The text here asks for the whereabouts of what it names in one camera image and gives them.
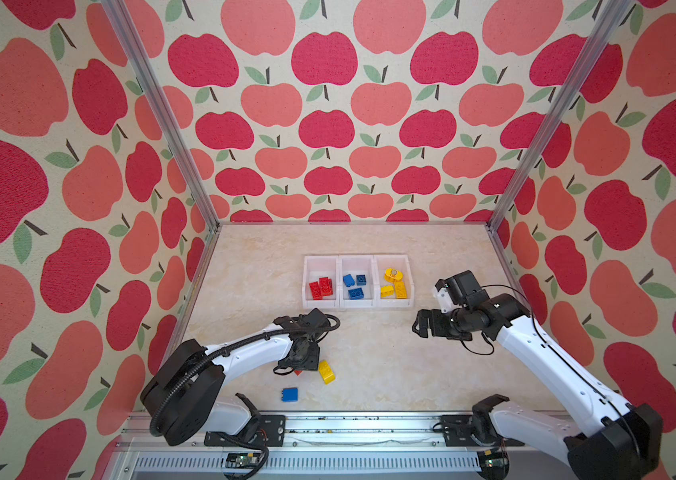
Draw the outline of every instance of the apple pattern wallpaper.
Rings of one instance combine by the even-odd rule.
[[[152,66],[222,223],[486,220],[600,10],[147,1],[165,35]],[[587,102],[606,97],[621,63],[608,52]],[[142,107],[143,132],[159,139]],[[562,125],[548,161],[570,148]]]
[[[0,0],[0,478],[101,477],[207,242],[116,41],[100,3]]]
[[[589,98],[595,69],[564,115],[571,149],[534,166],[504,243],[544,328],[663,417],[650,478],[676,479],[676,0],[634,2],[600,62],[621,55],[614,88]]]

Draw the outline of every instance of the white storage bin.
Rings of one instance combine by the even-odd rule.
[[[378,283],[376,283],[376,299],[375,306],[378,308],[408,308],[413,306],[415,300],[415,283],[412,281],[412,273],[410,271],[410,259],[407,255],[374,255],[375,266],[377,268],[376,275]],[[407,290],[406,299],[398,299],[396,295],[381,296],[381,287],[391,285],[393,283],[385,280],[385,271],[389,268],[399,270],[402,274],[401,281],[405,283],[405,290]]]
[[[343,283],[343,276],[351,275],[354,279],[354,285],[346,286]],[[367,280],[366,285],[357,285],[356,276],[364,275]],[[338,278],[343,288],[343,294],[338,298],[340,308],[372,308],[375,306],[375,300],[380,295],[378,285],[378,269],[375,268],[375,259],[372,255],[341,255],[339,262]],[[365,298],[362,300],[351,300],[349,290],[361,288]]]
[[[338,275],[339,257],[337,255],[306,256],[303,259],[303,309],[334,310],[338,308],[338,298],[343,293],[343,281]],[[319,282],[323,276],[333,281],[333,294],[314,300],[309,283]]]

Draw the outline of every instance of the green leaf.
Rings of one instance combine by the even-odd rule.
[[[649,282],[642,285],[642,288],[648,295],[655,298],[676,298],[676,294],[669,287],[662,283]]]
[[[671,188],[671,173],[667,168],[658,170],[655,176],[655,193],[658,194],[660,200],[665,200]]]
[[[325,90],[325,88],[322,85],[316,85],[313,87],[311,90],[309,90],[309,94],[305,96],[306,101],[314,101],[317,98],[322,96],[322,92]]]
[[[642,18],[644,17],[644,8],[638,3],[634,5],[633,12],[631,12],[631,19],[629,21],[629,28],[634,35],[639,34],[639,29],[642,27]]]
[[[253,82],[265,85],[266,84],[266,75],[260,73],[260,70],[253,67],[245,67],[244,71],[247,72],[250,78],[253,79]]]
[[[90,408],[94,408],[95,406],[97,406],[99,403],[103,401],[104,398],[106,398],[107,394],[108,394],[107,388],[100,389],[97,392],[93,393],[93,396],[90,397],[88,403],[84,406],[84,410],[89,410]]]
[[[365,65],[365,73],[367,74],[367,78],[371,81],[376,82],[377,84],[381,83],[381,72],[378,72],[377,68],[372,65]]]
[[[536,91],[532,97],[530,97],[530,100],[527,101],[528,104],[534,103],[536,101],[543,100],[545,97],[548,96],[551,91],[554,90],[554,87],[545,87],[542,88],[541,90]]]
[[[300,10],[300,19],[311,18],[319,10],[319,0],[308,0]]]
[[[136,82],[133,82],[132,80],[128,80],[128,81],[124,82],[124,84],[134,94],[136,94],[138,96],[141,96],[142,94],[144,94],[144,91],[141,90],[141,87]]]
[[[572,184],[570,187],[567,187],[567,191],[573,195],[582,194],[586,190],[588,189],[583,184]]]
[[[109,231],[108,234],[112,236],[125,236],[128,234],[128,228],[125,225],[119,224],[114,225]]]
[[[57,23],[50,28],[50,46],[55,60],[63,58],[63,54],[66,52],[66,42],[63,33],[61,33],[61,26]]]
[[[202,87],[197,90],[197,96],[194,97],[195,104],[201,104],[209,99],[209,87]]]
[[[454,6],[455,0],[441,0],[439,5],[434,8],[434,13],[431,14],[431,20],[444,17]]]
[[[20,264],[26,262],[28,255],[32,252],[32,232],[26,225],[18,225],[16,232],[12,235],[12,250],[16,252],[16,258]]]
[[[418,157],[418,156],[421,154],[421,151],[423,151],[423,148],[422,148],[422,147],[413,148],[412,150],[410,150],[410,153],[408,153],[408,154],[405,156],[405,160],[409,160],[409,159],[411,159],[411,158]]]
[[[642,112],[632,111],[629,114],[623,115],[621,120],[618,121],[618,125],[620,125],[623,128],[630,127],[631,125],[638,124],[641,120],[644,119],[644,117],[646,117],[646,115],[644,115]]]
[[[119,148],[122,146],[122,136],[120,136],[119,129],[116,127],[112,129],[112,146],[114,153],[119,153]]]
[[[183,2],[181,0],[170,0],[167,9],[164,11],[164,19],[168,22],[175,22],[183,13]]]
[[[509,150],[509,152],[508,152],[507,154],[505,154],[503,157],[498,158],[497,161],[509,160],[509,159],[511,159],[511,158],[514,158],[514,157],[516,157],[516,156],[519,154],[519,152],[521,152],[521,151],[522,151],[521,148],[517,148],[517,149],[515,149],[515,150]]]
[[[436,91],[436,85],[429,85],[428,87],[423,88],[421,92],[415,97],[415,100],[425,100],[434,94]]]
[[[258,135],[263,142],[271,148],[278,148],[276,146],[276,140],[269,137],[268,135]]]
[[[582,326],[586,331],[588,332],[589,335],[591,335],[595,339],[606,339],[606,335],[604,335],[604,332],[596,325],[591,325],[590,323],[587,323],[586,325]]]
[[[497,72],[490,66],[485,65],[482,67],[482,76],[485,77],[485,81],[487,81],[488,84],[497,83]]]
[[[370,137],[367,134],[359,134],[359,136],[361,137],[362,141],[365,142],[365,144],[367,144],[368,146],[370,146],[370,147],[375,146],[375,139],[374,138]]]
[[[578,18],[582,17],[584,14],[587,14],[588,12],[593,10],[593,8],[596,7],[596,4],[598,2],[599,2],[599,0],[586,0],[585,2],[576,6],[575,9],[569,15],[567,15],[567,18],[565,18],[565,20],[567,20],[567,21],[577,20]]]
[[[586,113],[586,99],[581,95],[575,105],[575,116],[578,117],[578,120],[582,120],[582,115],[584,113]]]
[[[93,316],[98,316],[98,311],[101,310],[101,291],[97,287],[93,287],[90,293],[90,313]]]
[[[144,349],[144,342],[146,341],[146,329],[142,326],[138,329],[138,349]]]
[[[593,256],[599,260],[599,257],[602,255],[602,248],[604,243],[602,242],[602,237],[599,234],[593,236],[591,240],[591,250],[593,251]]]
[[[60,168],[74,168],[77,166],[77,161],[74,157],[62,151],[54,151],[45,157],[45,160]]]
[[[7,378],[3,385],[8,385],[10,383],[18,383],[21,380],[26,380],[30,376],[34,375],[39,369],[42,368],[42,365],[45,364],[45,359],[31,359],[26,360],[24,363],[18,365],[15,369],[12,370],[7,375]]]

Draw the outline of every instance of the wallpaper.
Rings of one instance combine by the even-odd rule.
[[[615,51],[615,88],[583,85],[572,149],[534,166],[505,243],[544,328],[663,417],[652,478],[676,479],[676,0],[634,3],[602,59]]]
[[[578,0],[148,2],[164,23],[154,71],[224,223],[484,221],[600,10],[579,18]],[[617,62],[620,50],[584,88],[587,101],[612,90]],[[159,138],[149,113],[139,124]],[[570,146],[563,125],[549,159]]]
[[[0,1],[0,478],[101,477],[207,241],[121,52],[99,3]]]

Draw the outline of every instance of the yellow toy brick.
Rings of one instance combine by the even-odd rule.
[[[404,282],[394,282],[394,290],[396,290],[396,297],[399,299],[407,298],[407,289]]]
[[[389,283],[399,282],[402,277],[402,273],[399,270],[394,268],[387,268],[383,278]]]
[[[333,373],[333,369],[330,368],[330,364],[327,363],[327,360],[319,362],[319,374],[322,376],[322,380],[325,381],[325,385],[335,380],[335,374]]]

